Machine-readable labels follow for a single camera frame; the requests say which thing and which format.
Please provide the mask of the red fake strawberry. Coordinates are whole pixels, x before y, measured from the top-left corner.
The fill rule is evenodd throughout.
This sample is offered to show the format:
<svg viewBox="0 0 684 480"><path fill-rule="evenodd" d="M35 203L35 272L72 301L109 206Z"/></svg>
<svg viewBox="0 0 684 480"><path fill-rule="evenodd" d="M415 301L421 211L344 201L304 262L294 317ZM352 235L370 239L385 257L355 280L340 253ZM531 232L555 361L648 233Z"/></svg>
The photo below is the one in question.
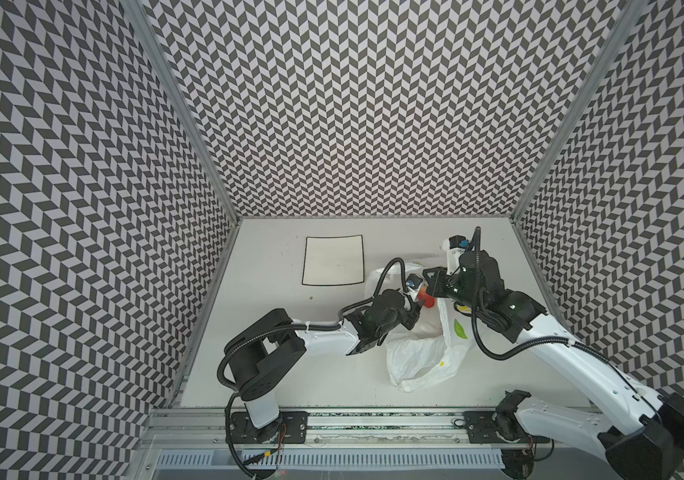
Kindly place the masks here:
<svg viewBox="0 0 684 480"><path fill-rule="evenodd" d="M423 308L433 308L436 304L436 299L430 295L426 289L422 289L417 294L417 303Z"/></svg>

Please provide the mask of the white plastic bag lemon print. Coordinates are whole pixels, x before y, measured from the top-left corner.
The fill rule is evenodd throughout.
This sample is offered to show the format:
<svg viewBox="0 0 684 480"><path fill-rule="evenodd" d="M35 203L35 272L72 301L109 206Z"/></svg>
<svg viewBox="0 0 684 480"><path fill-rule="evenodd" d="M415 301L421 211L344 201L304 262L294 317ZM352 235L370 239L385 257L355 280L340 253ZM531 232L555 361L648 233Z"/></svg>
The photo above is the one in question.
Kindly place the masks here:
<svg viewBox="0 0 684 480"><path fill-rule="evenodd" d="M384 341L390 382L403 392L435 387L455 377L476 346L470 319L439 298L422 308L413 329L399 325Z"/></svg>

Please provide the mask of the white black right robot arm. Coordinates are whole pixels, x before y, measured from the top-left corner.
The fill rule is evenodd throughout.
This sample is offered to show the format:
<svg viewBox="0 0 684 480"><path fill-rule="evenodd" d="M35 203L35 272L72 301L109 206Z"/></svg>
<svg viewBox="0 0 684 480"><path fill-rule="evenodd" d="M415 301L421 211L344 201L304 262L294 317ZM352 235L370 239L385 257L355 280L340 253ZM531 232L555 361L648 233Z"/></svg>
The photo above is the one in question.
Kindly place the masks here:
<svg viewBox="0 0 684 480"><path fill-rule="evenodd" d="M505 394L492 419L508 443L545 437L606 461L623 479L670 479L684 462L684 398L661 394L581 342L530 295L505 286L497 261L455 248L425 270L426 292L446 313L470 320L469 337L489 358L532 352L596 407L589 413L529 391Z"/></svg>

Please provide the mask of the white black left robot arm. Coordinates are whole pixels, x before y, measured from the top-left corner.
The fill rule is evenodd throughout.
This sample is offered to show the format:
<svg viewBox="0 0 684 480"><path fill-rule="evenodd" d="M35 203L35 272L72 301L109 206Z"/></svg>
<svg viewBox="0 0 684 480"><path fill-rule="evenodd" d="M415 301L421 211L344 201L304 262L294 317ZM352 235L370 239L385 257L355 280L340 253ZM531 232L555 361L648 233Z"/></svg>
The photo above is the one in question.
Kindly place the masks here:
<svg viewBox="0 0 684 480"><path fill-rule="evenodd" d="M242 400L252 426L264 429L281 418L274 389L302 358L365 353L396 327L413 329L424 304L414 291L386 289L343 307L327 324L273 309L225 346L217 380Z"/></svg>

